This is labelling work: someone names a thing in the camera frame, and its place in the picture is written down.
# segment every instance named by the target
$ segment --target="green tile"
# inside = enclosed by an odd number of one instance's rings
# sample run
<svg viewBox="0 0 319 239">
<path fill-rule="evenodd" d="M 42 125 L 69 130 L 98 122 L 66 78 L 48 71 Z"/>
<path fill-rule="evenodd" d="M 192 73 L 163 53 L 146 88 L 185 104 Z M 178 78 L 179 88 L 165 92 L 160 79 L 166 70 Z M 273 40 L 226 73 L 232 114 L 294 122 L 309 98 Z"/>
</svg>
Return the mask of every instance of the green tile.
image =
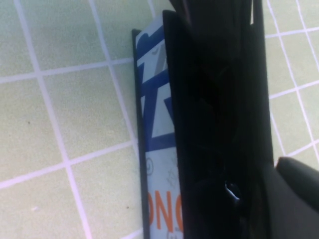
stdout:
<svg viewBox="0 0 319 239">
<path fill-rule="evenodd" d="M 275 34 L 277 33 L 275 22 L 270 14 L 267 1 L 263 1 L 263 15 L 264 15 L 264 30 L 265 34 Z"/>
<path fill-rule="evenodd" d="M 319 85 L 310 86 L 300 90 L 301 98 L 304 103 L 305 111 L 314 139 L 319 139 Z"/>
<path fill-rule="evenodd" d="M 286 154 L 309 144 L 311 140 L 297 94 L 286 94 L 270 103 Z"/>
<path fill-rule="evenodd" d="M 147 0 L 95 0 L 111 59 L 132 57 L 132 29 L 143 30 L 152 21 Z"/>
<path fill-rule="evenodd" d="M 0 181 L 62 162 L 37 81 L 0 84 L 0 96 Z"/>
<path fill-rule="evenodd" d="M 104 61 L 87 0 L 21 0 L 42 70 Z"/>
<path fill-rule="evenodd" d="M 14 3 L 0 2 L 0 76 L 32 72 L 23 31 Z"/>
<path fill-rule="evenodd" d="M 314 48 L 315 54 L 317 56 L 317 59 L 319 60 L 319 31 L 312 31 L 309 32 L 309 38 L 312 42 L 312 46 Z"/>
<path fill-rule="evenodd" d="M 65 170 L 0 190 L 0 238 L 84 239 Z"/>
<path fill-rule="evenodd" d="M 266 38 L 266 56 L 269 94 L 293 88 L 294 83 L 279 38 Z"/>
<path fill-rule="evenodd" d="M 131 147 L 72 169 L 94 239 L 119 239 L 142 227 L 140 170 Z"/>
<path fill-rule="evenodd" d="M 299 154 L 294 155 L 292 158 L 310 166 L 316 170 L 319 170 L 319 165 L 316 157 L 316 153 L 313 147 L 310 147 Z"/>
<path fill-rule="evenodd" d="M 70 158 L 130 140 L 108 68 L 45 81 Z"/>
<path fill-rule="evenodd" d="M 283 42 L 296 83 L 303 85 L 317 81 L 319 72 L 306 34 L 283 36 Z"/>
<path fill-rule="evenodd" d="M 156 16 L 161 15 L 163 10 L 174 10 L 169 0 L 152 0 Z"/>
<path fill-rule="evenodd" d="M 278 136 L 276 135 L 274 125 L 271 124 L 271 138 L 273 142 L 273 154 L 274 154 L 274 163 L 276 163 L 279 159 L 279 157 L 284 156 L 283 151 L 281 150 Z"/>
<path fill-rule="evenodd" d="M 270 0 L 280 32 L 303 29 L 295 0 Z"/>
<path fill-rule="evenodd" d="M 319 2 L 313 0 L 299 0 L 301 12 L 307 28 L 319 26 Z"/>
<path fill-rule="evenodd" d="M 135 137 L 138 136 L 136 119 L 135 78 L 133 63 L 114 66 L 125 107 L 130 118 Z"/>
</svg>

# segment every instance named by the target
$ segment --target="tile floor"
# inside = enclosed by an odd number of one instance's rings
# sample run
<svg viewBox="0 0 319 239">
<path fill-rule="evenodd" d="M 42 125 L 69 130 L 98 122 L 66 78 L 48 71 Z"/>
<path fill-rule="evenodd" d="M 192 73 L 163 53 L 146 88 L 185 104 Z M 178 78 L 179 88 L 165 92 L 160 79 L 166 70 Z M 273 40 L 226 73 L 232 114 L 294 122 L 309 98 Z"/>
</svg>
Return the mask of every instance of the tile floor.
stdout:
<svg viewBox="0 0 319 239">
<path fill-rule="evenodd" d="M 130 31 L 162 9 L 167 0 L 0 2 L 0 238 L 142 238 Z M 316 169 L 318 11 L 264 1 L 274 156 Z"/>
</svg>

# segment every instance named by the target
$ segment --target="black edge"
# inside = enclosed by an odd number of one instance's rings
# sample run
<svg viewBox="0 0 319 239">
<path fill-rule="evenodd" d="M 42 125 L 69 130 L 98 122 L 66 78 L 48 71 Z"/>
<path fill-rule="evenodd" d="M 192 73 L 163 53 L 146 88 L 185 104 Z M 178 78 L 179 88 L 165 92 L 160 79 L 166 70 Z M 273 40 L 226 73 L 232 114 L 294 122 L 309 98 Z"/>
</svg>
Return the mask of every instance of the black edge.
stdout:
<svg viewBox="0 0 319 239">
<path fill-rule="evenodd" d="M 149 195 L 148 195 L 148 176 L 147 165 L 145 156 L 145 139 L 142 117 L 142 105 L 140 99 L 139 88 L 139 72 L 137 66 L 136 57 L 136 36 L 140 33 L 140 30 L 132 30 L 132 42 L 133 42 L 133 58 L 134 58 L 134 76 L 135 76 L 135 95 L 136 95 L 136 114 L 138 125 L 138 145 L 139 145 L 139 160 L 140 160 L 140 179 L 141 179 L 141 196 L 142 196 L 142 217 L 143 217 L 143 236 L 145 239 L 150 239 L 150 222 L 149 222 Z"/>
</svg>

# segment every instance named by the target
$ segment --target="white grout line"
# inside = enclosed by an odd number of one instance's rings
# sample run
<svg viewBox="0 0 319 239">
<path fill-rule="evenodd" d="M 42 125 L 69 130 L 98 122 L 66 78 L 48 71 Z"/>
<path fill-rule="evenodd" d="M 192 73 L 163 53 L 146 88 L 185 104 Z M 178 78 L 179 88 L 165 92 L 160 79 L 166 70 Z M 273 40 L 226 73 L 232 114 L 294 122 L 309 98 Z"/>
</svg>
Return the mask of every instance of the white grout line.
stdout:
<svg viewBox="0 0 319 239">
<path fill-rule="evenodd" d="M 14 81 L 28 80 L 32 78 L 36 78 L 35 73 L 26 73 L 26 74 L 20 74 L 15 76 L 4 76 L 4 77 L 0 77 L 0 84 L 14 82 Z"/>
<path fill-rule="evenodd" d="M 98 150 L 96 152 L 89 153 L 89 154 L 86 154 L 84 156 L 69 160 L 67 163 L 62 162 L 62 163 L 59 163 L 59 164 L 56 164 L 56 165 L 53 165 L 53 166 L 49 166 L 49 167 L 37 170 L 35 172 L 31 172 L 31 173 L 28 173 L 28 174 L 25 174 L 25 175 L 17 176 L 15 178 L 0 182 L 0 190 L 3 189 L 3 188 L 11 187 L 11 186 L 13 186 L 15 184 L 18 184 L 18 183 L 23 183 L 23 182 L 31 180 L 33 178 L 40 177 L 40 176 L 48 174 L 48 173 L 55 172 L 57 170 L 61 170 L 61 169 L 65 168 L 65 167 L 67 167 L 67 166 L 71 166 L 71 165 L 75 165 L 75 164 L 78 164 L 78 163 L 82 163 L 82 162 L 94 159 L 96 157 L 108 154 L 110 152 L 113 152 L 113 151 L 116 151 L 116 150 L 119 150 L 119 149 L 122 149 L 122 148 L 129 147 L 131 145 L 132 145 L 132 142 L 130 142 L 130 141 L 129 142 L 125 142 L 125 143 L 116 144 L 116 145 L 111 146 L 109 148 Z"/>
<path fill-rule="evenodd" d="M 278 131 L 277 124 L 276 124 L 276 121 L 275 121 L 275 118 L 274 118 L 273 113 L 270 113 L 270 118 L 271 118 L 271 121 L 272 121 L 272 123 L 273 123 L 274 130 L 275 130 L 275 133 L 276 133 L 276 135 L 277 135 L 277 139 L 278 139 L 278 142 L 279 142 L 281 151 L 282 151 L 282 153 L 284 154 L 284 156 L 286 156 L 286 151 L 285 151 L 285 149 L 284 149 L 284 145 L 283 145 L 283 142 L 282 142 L 282 140 L 281 140 L 281 137 L 280 137 L 280 134 L 279 134 L 279 131 Z"/>
<path fill-rule="evenodd" d="M 64 167 L 65 167 L 64 163 L 59 163 L 59 164 L 56 164 L 56 165 L 53 165 L 53 166 L 50 166 L 47 168 L 37 170 L 37 171 L 32 172 L 32 173 L 28 173 L 25 175 L 21 175 L 21 176 L 0 182 L 0 189 L 8 188 L 8 187 L 11 187 L 11 186 L 18 184 L 18 183 L 23 183 L 23 182 L 28 181 L 32 178 L 37 178 L 37 177 L 40 177 L 42 175 L 63 169 Z"/>
<path fill-rule="evenodd" d="M 51 76 L 51 75 L 58 75 L 58 74 L 65 74 L 69 72 L 75 72 L 75 71 L 82 71 L 82 70 L 89 70 L 94 68 L 100 68 L 100 67 L 106 67 L 108 66 L 108 63 L 106 61 L 102 62 L 96 62 L 91 64 L 84 64 L 84 65 L 78 65 L 78 66 L 69 66 L 69 67 L 62 67 L 52 70 L 45 70 L 42 71 L 43 76 Z"/>
<path fill-rule="evenodd" d="M 272 9 L 272 7 L 271 7 L 271 4 L 270 4 L 269 0 L 267 0 L 267 3 L 268 3 L 269 11 L 270 11 L 270 13 L 271 13 L 271 15 L 272 15 L 272 17 L 273 17 L 274 23 L 275 23 L 275 27 L 276 27 L 277 33 L 279 33 L 279 28 L 278 28 L 277 20 L 276 20 L 274 11 L 273 11 L 273 9 Z M 311 127 L 310 127 L 310 124 L 309 124 L 309 121 L 308 121 L 308 117 L 307 117 L 307 114 L 306 114 L 306 111 L 305 111 L 305 108 L 304 108 L 304 104 L 303 104 L 303 102 L 302 102 L 302 99 L 301 99 L 301 96 L 300 96 L 300 93 L 299 93 L 299 89 L 298 89 L 298 87 L 297 87 L 297 84 L 296 84 L 296 81 L 295 81 L 295 78 L 294 78 L 294 75 L 293 75 L 293 71 L 292 71 L 292 69 L 291 69 L 291 65 L 290 65 L 290 62 L 289 62 L 289 59 L 288 59 L 288 56 L 287 56 L 287 53 L 286 53 L 286 49 L 285 49 L 283 40 L 282 40 L 282 38 L 281 38 L 281 35 L 279 35 L 279 40 L 280 40 L 281 48 L 282 48 L 282 50 L 283 50 L 283 52 L 284 52 L 284 56 L 285 56 L 285 59 L 286 59 L 286 62 L 287 62 L 287 66 L 288 66 L 288 69 L 289 69 L 289 73 L 290 73 L 291 79 L 293 80 L 294 85 L 295 85 L 295 88 L 296 88 L 298 101 L 299 101 L 301 110 L 302 110 L 302 112 L 303 112 L 303 116 L 304 116 L 304 119 L 305 119 L 305 122 L 306 122 L 306 125 L 307 125 L 307 129 L 308 129 L 308 133 L 309 133 L 309 135 L 310 135 L 310 139 L 311 139 L 311 142 L 312 142 L 312 144 L 313 144 L 313 143 L 314 143 L 313 133 L 311 132 Z M 316 153 L 316 157 L 317 157 L 317 159 L 318 159 L 319 156 L 318 156 L 317 147 L 316 147 L 314 144 L 313 144 L 313 147 L 314 147 L 314 150 L 315 150 L 315 153 Z"/>
<path fill-rule="evenodd" d="M 121 238 L 121 239 L 133 239 L 133 238 L 137 237 L 138 235 L 140 235 L 142 233 L 143 233 L 143 228 L 141 228 L 141 229 L 139 229 L 139 230 L 137 230 L 137 231 L 135 231 L 135 232 L 133 232 L 133 233 Z"/>
<path fill-rule="evenodd" d="M 285 90 L 285 91 L 282 91 L 282 92 L 279 92 L 279 93 L 275 93 L 275 94 L 272 94 L 272 95 L 269 95 L 269 99 L 274 99 L 274 98 L 277 98 L 279 96 L 284 96 L 286 94 L 289 94 L 289 93 L 292 93 L 292 92 L 295 92 L 296 91 L 296 88 L 292 88 L 292 89 L 289 89 L 289 90 Z"/>
<path fill-rule="evenodd" d="M 29 32 L 29 28 L 28 28 L 24 13 L 23 13 L 23 9 L 22 9 L 22 6 L 21 6 L 21 3 L 19 0 L 14 0 L 14 4 L 15 4 L 15 8 L 17 10 L 18 17 L 19 17 L 19 20 L 21 23 L 21 27 L 22 27 L 22 30 L 23 30 L 23 33 L 25 36 L 25 40 L 26 40 L 29 55 L 31 58 L 31 62 L 33 64 L 33 68 L 34 68 L 34 71 L 35 71 L 35 74 L 36 74 L 36 77 L 37 77 L 37 80 L 38 80 L 38 83 L 39 83 L 39 86 L 40 86 L 40 89 L 42 92 L 44 103 L 46 105 L 46 108 L 47 108 L 47 111 L 49 114 L 49 118 L 50 118 L 50 121 L 51 121 L 51 124 L 53 127 L 53 131 L 54 131 L 57 143 L 58 143 L 58 147 L 59 147 L 61 155 L 62 155 L 63 164 L 65 165 L 65 168 L 66 168 L 66 172 L 67 172 L 68 179 L 70 182 L 71 190 L 73 192 L 75 203 L 76 203 L 76 206 L 77 206 L 77 209 L 78 209 L 81 221 L 82 221 L 82 226 L 83 226 L 83 229 L 85 232 L 85 236 L 87 239 L 91 239 L 92 236 L 91 236 L 89 223 L 88 223 L 85 211 L 84 211 L 84 207 L 83 207 L 83 204 L 82 204 L 82 201 L 80 198 L 80 194 L 79 194 L 77 186 L 76 186 L 76 182 L 75 182 L 71 167 L 68 164 L 69 159 L 67 157 L 67 153 L 66 153 L 66 150 L 65 150 L 65 147 L 63 144 L 63 140 L 62 140 L 62 135 L 61 135 L 60 129 L 58 127 L 56 117 L 54 115 L 51 99 L 50 99 L 49 94 L 46 90 L 45 83 L 44 83 L 43 77 L 42 77 L 41 72 L 40 72 L 39 62 L 36 58 L 36 54 L 35 54 L 34 47 L 32 44 L 32 38 L 31 38 L 31 35 Z"/>
<path fill-rule="evenodd" d="M 295 156 L 296 154 L 301 153 L 302 151 L 304 151 L 304 150 L 306 150 L 306 149 L 312 147 L 313 145 L 314 145 L 313 143 L 307 144 L 306 146 L 301 147 L 301 148 L 299 148 L 299 149 L 297 149 L 297 150 L 295 150 L 295 151 L 289 153 L 288 156 L 289 156 L 289 157 Z"/>
<path fill-rule="evenodd" d="M 112 65 L 131 63 L 131 62 L 133 62 L 133 57 L 120 58 L 117 60 L 112 60 L 111 62 L 112 62 Z"/>
<path fill-rule="evenodd" d="M 118 82 L 118 79 L 116 77 L 113 64 L 111 62 L 111 57 L 110 57 L 108 48 L 106 46 L 106 43 L 104 41 L 102 26 L 101 26 L 101 22 L 100 22 L 98 13 L 96 11 L 94 0 L 88 0 L 88 1 L 89 1 L 90 6 L 91 6 L 91 9 L 92 9 L 92 14 L 93 14 L 93 18 L 95 20 L 95 24 L 96 24 L 96 27 L 97 27 L 97 30 L 98 30 L 98 35 L 99 35 L 99 39 L 100 39 L 100 43 L 101 43 L 101 47 L 102 47 L 103 53 L 105 55 L 106 60 L 108 62 L 110 62 L 110 64 L 109 64 L 110 73 L 111 73 L 113 84 L 114 84 L 114 87 L 115 87 L 115 91 L 116 91 L 116 94 L 117 94 L 117 97 L 118 97 L 118 100 L 119 100 L 119 103 L 120 103 L 120 106 L 121 106 L 121 110 L 122 110 L 122 113 L 123 113 L 123 116 L 124 116 L 124 119 L 125 119 L 125 122 L 126 122 L 126 126 L 128 128 L 128 131 L 129 131 L 130 139 L 131 139 L 132 142 L 134 142 L 135 136 L 134 136 L 134 133 L 133 133 L 133 128 L 132 128 L 132 125 L 131 125 L 131 122 L 130 122 L 130 119 L 129 119 L 129 116 L 128 116 L 128 113 L 127 113 L 127 110 L 126 110 L 126 107 L 125 107 L 125 104 L 124 104 L 124 100 L 123 100 L 123 96 L 121 94 L 121 89 L 120 89 L 120 86 L 119 86 L 119 82 Z M 133 149 L 134 149 L 136 157 L 138 158 L 138 156 L 139 156 L 138 148 L 137 148 L 137 145 L 134 144 L 134 143 L 133 143 Z"/>
<path fill-rule="evenodd" d="M 105 155 L 105 154 L 110 153 L 110 152 L 114 152 L 114 151 L 122 149 L 122 148 L 127 148 L 127 147 L 129 147 L 131 145 L 132 145 L 131 141 L 125 142 L 125 143 L 120 143 L 120 144 L 111 146 L 109 148 L 105 148 L 105 149 L 102 149 L 102 150 L 99 150 L 99 151 L 96 151 L 96 152 L 93 152 L 93 153 L 89 153 L 89 154 L 83 155 L 81 157 L 72 159 L 70 161 L 70 164 L 71 165 L 78 164 L 78 163 L 87 161 L 89 159 L 96 158 L 96 157 Z"/>
<path fill-rule="evenodd" d="M 155 18 L 156 17 L 156 13 L 155 13 L 155 8 L 154 8 L 154 4 L 153 4 L 152 0 L 148 0 L 148 4 L 150 6 L 152 17 Z"/>
<path fill-rule="evenodd" d="M 289 89 L 289 90 L 285 90 L 285 91 L 282 91 L 282 92 L 279 92 L 279 93 L 275 93 L 275 94 L 269 95 L 269 99 L 271 100 L 271 99 L 274 99 L 274 98 L 277 98 L 277 97 L 284 96 L 286 94 L 295 92 L 297 90 L 299 91 L 301 89 L 304 89 L 304 88 L 307 88 L 307 87 L 310 87 L 310 86 L 315 86 L 315 85 L 318 85 L 318 84 L 319 84 L 319 80 L 318 81 L 309 82 L 309 83 L 306 83 L 306 84 L 301 85 L 301 86 L 297 86 L 297 87 Z"/>
<path fill-rule="evenodd" d="M 267 34 L 265 35 L 265 38 L 272 38 L 272 37 L 279 37 L 279 36 L 287 36 L 287 35 L 293 35 L 293 34 L 298 34 L 298 33 L 308 33 L 311 31 L 318 31 L 319 27 L 312 27 L 312 28 L 304 28 L 300 30 L 292 30 L 292 31 L 284 31 L 284 32 L 279 32 L 275 34 Z"/>
<path fill-rule="evenodd" d="M 299 12 L 299 16 L 300 16 L 301 23 L 302 23 L 303 28 L 304 28 L 304 30 L 305 30 L 305 33 L 306 33 L 306 36 L 307 36 L 307 39 L 308 39 L 308 42 L 309 42 L 309 45 L 310 45 L 310 48 L 311 48 L 311 52 L 312 52 L 312 54 L 313 54 L 313 56 L 314 56 L 314 59 L 315 59 L 316 65 L 317 65 L 317 69 L 318 69 L 318 71 L 319 71 L 318 59 L 317 59 L 317 56 L 316 56 L 316 54 L 315 54 L 315 50 L 314 50 L 314 48 L 313 48 L 313 45 L 312 45 L 312 43 L 311 43 L 311 39 L 310 39 L 310 37 L 309 37 L 309 34 L 308 34 L 308 32 L 306 31 L 307 28 L 306 28 L 306 24 L 305 24 L 305 22 L 304 22 L 303 15 L 302 15 L 302 13 L 301 13 L 301 8 L 300 8 L 299 0 L 296 0 L 296 4 L 297 4 L 297 7 L 298 7 L 298 12 Z"/>
<path fill-rule="evenodd" d="M 305 145 L 304 147 L 301 147 L 301 148 L 289 153 L 288 156 L 289 157 L 295 156 L 296 154 L 301 153 L 302 151 L 304 151 L 304 150 L 306 150 L 306 149 L 308 149 L 308 148 L 310 148 L 312 146 L 316 146 L 317 143 L 319 143 L 319 139 L 315 140 L 312 143 L 309 143 L 309 144 Z"/>
</svg>

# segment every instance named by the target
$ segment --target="blue graphic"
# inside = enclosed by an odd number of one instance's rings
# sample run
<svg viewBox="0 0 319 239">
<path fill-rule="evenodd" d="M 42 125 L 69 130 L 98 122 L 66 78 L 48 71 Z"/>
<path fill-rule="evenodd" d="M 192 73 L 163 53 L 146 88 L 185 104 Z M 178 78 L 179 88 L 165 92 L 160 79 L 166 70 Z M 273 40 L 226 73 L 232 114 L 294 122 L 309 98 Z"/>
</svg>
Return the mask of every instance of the blue graphic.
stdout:
<svg viewBox="0 0 319 239">
<path fill-rule="evenodd" d="M 145 33 L 137 43 L 137 58 L 141 58 L 154 48 L 164 39 L 163 26 L 161 26 L 150 37 Z M 151 79 L 143 83 L 144 63 L 138 67 L 139 72 L 139 87 L 141 90 L 140 98 L 145 96 L 143 123 L 145 132 L 146 152 L 160 150 L 165 148 L 176 147 L 174 133 L 168 133 L 161 136 L 152 137 L 155 109 L 157 104 L 158 88 L 169 83 L 168 69 L 163 70 Z M 164 100 L 164 103 L 169 112 L 170 118 L 173 121 L 171 97 Z"/>
</svg>

